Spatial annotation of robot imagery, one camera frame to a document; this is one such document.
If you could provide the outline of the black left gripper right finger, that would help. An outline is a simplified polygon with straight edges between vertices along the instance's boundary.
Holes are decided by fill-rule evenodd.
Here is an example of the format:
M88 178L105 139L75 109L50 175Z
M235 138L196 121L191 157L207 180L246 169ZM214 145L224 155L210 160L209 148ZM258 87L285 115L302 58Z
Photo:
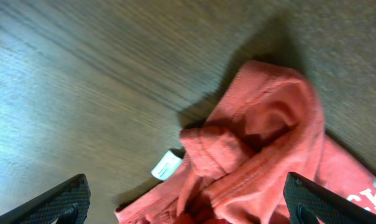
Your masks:
M289 172L283 196L292 224L376 223L376 214L338 196L296 172Z

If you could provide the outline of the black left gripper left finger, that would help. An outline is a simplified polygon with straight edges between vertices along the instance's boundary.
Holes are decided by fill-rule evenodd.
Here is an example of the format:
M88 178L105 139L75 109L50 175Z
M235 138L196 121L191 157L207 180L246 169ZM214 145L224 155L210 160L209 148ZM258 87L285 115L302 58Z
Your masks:
M91 192L84 174L78 174L0 216L0 224L83 224Z

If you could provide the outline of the orange t-shirt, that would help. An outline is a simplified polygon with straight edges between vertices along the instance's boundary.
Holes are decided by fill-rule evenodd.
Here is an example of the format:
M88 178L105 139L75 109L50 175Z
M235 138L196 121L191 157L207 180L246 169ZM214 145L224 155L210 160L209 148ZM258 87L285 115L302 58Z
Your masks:
M180 141L181 166L117 208L119 223L288 223L289 172L376 214L376 178L326 135L320 100L294 69L247 62Z

